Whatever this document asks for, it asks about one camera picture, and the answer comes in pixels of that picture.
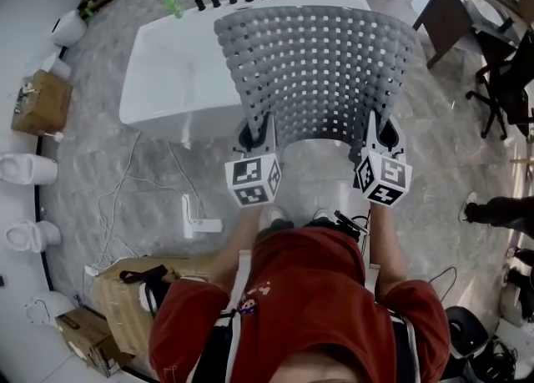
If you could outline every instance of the plastic bottle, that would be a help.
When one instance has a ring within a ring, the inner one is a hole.
[[[164,0],[165,6],[176,18],[181,18],[184,15],[184,10],[179,4],[178,0]]]

